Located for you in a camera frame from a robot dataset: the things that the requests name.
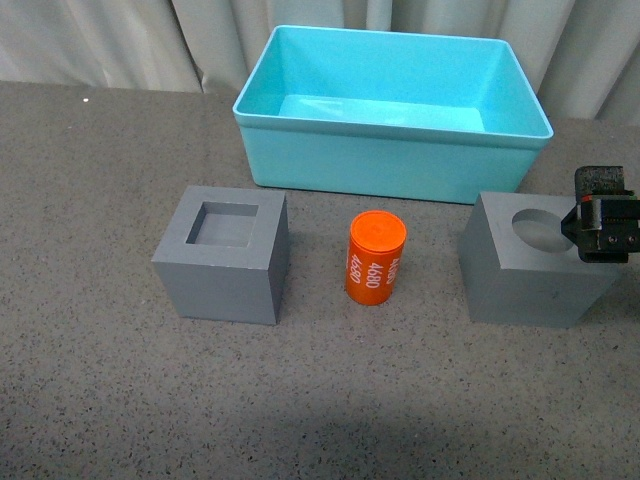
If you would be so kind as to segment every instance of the circular cavity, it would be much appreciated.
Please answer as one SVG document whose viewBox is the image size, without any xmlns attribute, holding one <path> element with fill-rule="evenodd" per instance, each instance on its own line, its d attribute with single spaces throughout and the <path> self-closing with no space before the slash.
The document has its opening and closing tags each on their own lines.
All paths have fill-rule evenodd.
<svg viewBox="0 0 640 480">
<path fill-rule="evenodd" d="M 562 235 L 560 218 L 546 210 L 520 210 L 511 221 L 513 231 L 530 247 L 547 253 L 566 252 L 571 241 Z"/>
</svg>

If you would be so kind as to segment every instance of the white curtain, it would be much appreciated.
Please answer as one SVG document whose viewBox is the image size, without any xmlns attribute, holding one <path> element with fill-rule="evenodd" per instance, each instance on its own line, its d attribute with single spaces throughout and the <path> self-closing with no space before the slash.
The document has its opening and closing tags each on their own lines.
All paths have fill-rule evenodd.
<svg viewBox="0 0 640 480">
<path fill-rule="evenodd" d="M 638 0 L 0 0 L 0 80 L 239 90 L 274 26 L 507 40 L 551 117 L 640 125 Z"/>
</svg>

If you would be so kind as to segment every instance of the orange can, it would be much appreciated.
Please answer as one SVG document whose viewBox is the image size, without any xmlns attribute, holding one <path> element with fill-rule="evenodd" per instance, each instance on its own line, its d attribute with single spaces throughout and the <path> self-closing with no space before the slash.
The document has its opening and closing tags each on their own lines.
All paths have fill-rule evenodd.
<svg viewBox="0 0 640 480">
<path fill-rule="evenodd" d="M 393 291 L 407 227 L 383 210 L 363 212 L 351 222 L 346 290 L 363 305 L 378 305 Z"/>
</svg>

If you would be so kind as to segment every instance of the square hole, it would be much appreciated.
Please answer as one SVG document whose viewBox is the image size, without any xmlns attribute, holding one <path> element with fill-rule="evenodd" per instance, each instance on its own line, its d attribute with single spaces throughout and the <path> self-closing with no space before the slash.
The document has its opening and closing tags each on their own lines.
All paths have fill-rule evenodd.
<svg viewBox="0 0 640 480">
<path fill-rule="evenodd" d="M 258 205 L 203 202 L 187 243 L 246 247 L 257 213 Z"/>
</svg>

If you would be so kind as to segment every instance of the gray foam block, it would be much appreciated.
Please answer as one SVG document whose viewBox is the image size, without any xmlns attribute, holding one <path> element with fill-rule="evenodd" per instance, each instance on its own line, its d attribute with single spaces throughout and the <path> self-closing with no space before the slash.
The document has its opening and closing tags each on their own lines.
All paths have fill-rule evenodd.
<svg viewBox="0 0 640 480">
<path fill-rule="evenodd" d="M 458 245 L 472 320 L 570 327 L 620 275 L 560 232 L 573 197 L 483 192 Z"/>
<path fill-rule="evenodd" d="M 284 192 L 189 186 L 152 262 L 180 316 L 276 324 L 289 264 Z"/>
</svg>

